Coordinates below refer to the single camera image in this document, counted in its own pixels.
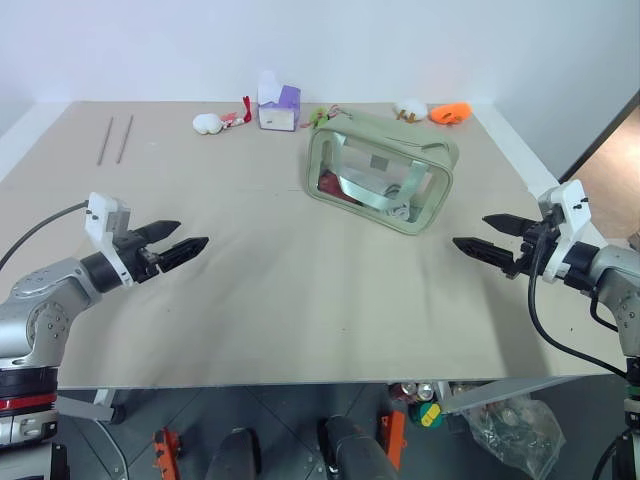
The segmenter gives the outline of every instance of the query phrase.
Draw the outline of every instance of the plastic bag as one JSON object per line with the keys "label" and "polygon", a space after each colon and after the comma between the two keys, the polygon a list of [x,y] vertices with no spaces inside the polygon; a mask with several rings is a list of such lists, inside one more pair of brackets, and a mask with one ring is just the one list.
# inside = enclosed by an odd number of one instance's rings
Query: plastic bag
{"label": "plastic bag", "polygon": [[529,395],[490,403],[462,413],[473,438],[502,463],[544,480],[565,443],[549,406]]}

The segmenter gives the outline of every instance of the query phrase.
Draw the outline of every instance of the black cable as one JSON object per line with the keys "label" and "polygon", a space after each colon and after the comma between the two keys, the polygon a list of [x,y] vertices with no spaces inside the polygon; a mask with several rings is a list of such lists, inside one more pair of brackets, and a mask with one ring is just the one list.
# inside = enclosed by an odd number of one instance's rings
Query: black cable
{"label": "black cable", "polygon": [[51,222],[53,222],[54,220],[57,220],[60,217],[65,216],[67,213],[75,212],[76,210],[80,210],[81,208],[87,208],[88,205],[89,205],[89,201],[85,200],[82,203],[72,205],[71,207],[65,208],[64,210],[60,210],[58,213],[55,213],[50,217],[41,221],[39,224],[37,224],[35,227],[33,227],[31,230],[25,233],[22,237],[20,237],[18,241],[11,246],[11,248],[7,251],[7,253],[4,254],[4,257],[2,257],[2,259],[0,260],[0,270],[2,270],[2,268],[11,258],[11,256],[14,253],[16,253],[16,250],[18,250],[18,248],[20,248],[24,242],[29,240],[29,238],[31,238],[31,236],[33,236],[33,234],[36,233],[38,230],[40,230],[42,227],[50,224]]}
{"label": "black cable", "polygon": [[578,357],[581,360],[586,360],[587,362],[591,362],[594,365],[602,367],[606,370],[609,370],[612,373],[624,378],[626,380],[626,374],[620,370],[619,368],[614,367],[613,365],[609,365],[602,360],[594,358],[586,353],[579,352],[574,350],[573,348],[569,348],[560,342],[554,340],[549,336],[549,334],[542,328],[540,324],[540,320],[538,319],[538,313],[536,311],[536,280],[538,279],[538,270],[540,270],[540,264],[542,262],[542,258],[544,256],[546,250],[546,240],[547,240],[547,231],[543,231],[538,236],[538,241],[536,242],[536,249],[533,254],[533,262],[531,265],[531,271],[529,272],[529,290],[528,290],[528,304],[529,304],[529,315],[531,316],[531,321],[533,322],[533,326],[536,328],[537,332],[540,334],[542,338],[544,338],[548,343],[556,347],[558,350],[561,350],[569,355],[573,355],[574,357]]}
{"label": "black cable", "polygon": [[591,306],[589,307],[589,313],[591,313],[591,317],[603,327],[607,327],[608,329],[613,330],[614,332],[618,331],[618,327],[610,324],[606,320],[603,320],[598,315],[598,295],[595,293],[591,297]]}
{"label": "black cable", "polygon": [[607,464],[609,459],[613,456],[613,454],[616,451],[616,440],[618,440],[619,437],[622,437],[628,434],[630,431],[631,431],[630,428],[626,429],[624,432],[622,432],[620,435],[614,438],[613,441],[607,447],[607,449],[604,452],[602,452],[602,456],[600,457],[600,460],[598,460],[598,463],[596,464],[596,468],[593,470],[593,476],[591,477],[591,480],[600,480],[600,476],[602,475],[602,470],[604,470],[604,466]]}

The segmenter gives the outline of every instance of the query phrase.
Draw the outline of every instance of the purple tissue box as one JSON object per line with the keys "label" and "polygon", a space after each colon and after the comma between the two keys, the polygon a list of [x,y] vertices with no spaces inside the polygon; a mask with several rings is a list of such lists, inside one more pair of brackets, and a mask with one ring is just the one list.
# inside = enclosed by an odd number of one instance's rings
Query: purple tissue box
{"label": "purple tissue box", "polygon": [[258,106],[260,128],[293,132],[300,117],[300,89],[285,85],[278,103],[269,102]]}

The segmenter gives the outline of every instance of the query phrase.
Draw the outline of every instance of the beige tabletop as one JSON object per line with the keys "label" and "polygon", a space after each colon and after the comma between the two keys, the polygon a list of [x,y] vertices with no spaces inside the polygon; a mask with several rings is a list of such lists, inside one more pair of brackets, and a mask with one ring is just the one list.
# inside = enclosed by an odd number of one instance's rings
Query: beige tabletop
{"label": "beige tabletop", "polygon": [[[241,108],[76,103],[0,183],[0,251],[91,191],[126,201],[131,227],[180,220],[156,250],[188,236],[211,238],[196,260],[113,291],[79,316],[61,366],[62,387],[603,372],[538,337],[527,313],[527,277],[509,281],[451,242],[478,236],[517,251],[517,239],[494,232],[482,217],[539,218],[525,182],[476,119],[430,127],[454,139],[460,160],[439,217],[422,234],[406,236],[304,192],[308,131],[263,131],[252,122],[200,136],[191,127],[197,113]],[[302,118],[311,108],[305,106]],[[383,104],[356,108],[392,115]],[[0,291],[45,264],[91,252],[83,216],[70,215],[18,251],[2,272]],[[617,337],[589,319],[588,299],[541,282],[538,298],[552,336],[622,365]]]}

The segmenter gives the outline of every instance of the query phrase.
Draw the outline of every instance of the red object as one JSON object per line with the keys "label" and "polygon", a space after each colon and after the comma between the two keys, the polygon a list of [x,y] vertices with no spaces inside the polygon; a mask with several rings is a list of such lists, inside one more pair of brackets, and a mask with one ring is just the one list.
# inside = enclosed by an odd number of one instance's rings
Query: red object
{"label": "red object", "polygon": [[170,432],[167,427],[153,434],[153,449],[156,452],[154,466],[160,469],[162,480],[180,480],[178,470],[178,450],[180,449],[180,437],[175,432]]}
{"label": "red object", "polygon": [[346,200],[347,202],[358,203],[358,201],[354,198],[351,198],[350,196],[344,194],[344,192],[340,188],[338,177],[331,172],[325,173],[318,179],[318,190],[324,193],[328,193],[329,195],[333,195],[334,197],[338,197],[342,200]]}
{"label": "red object", "polygon": [[249,100],[249,97],[242,97],[242,101],[244,102],[244,108],[247,110],[244,115],[244,123],[249,123],[251,121],[251,100]]}
{"label": "red object", "polygon": [[47,405],[49,403],[55,402],[56,398],[57,396],[55,393],[47,393],[44,395],[34,395],[32,397],[19,397],[0,400],[0,411]]}
{"label": "red object", "polygon": [[407,446],[407,440],[404,438],[405,414],[394,410],[391,415],[382,417],[380,421],[382,423],[384,451],[395,469],[400,470],[402,449]]}

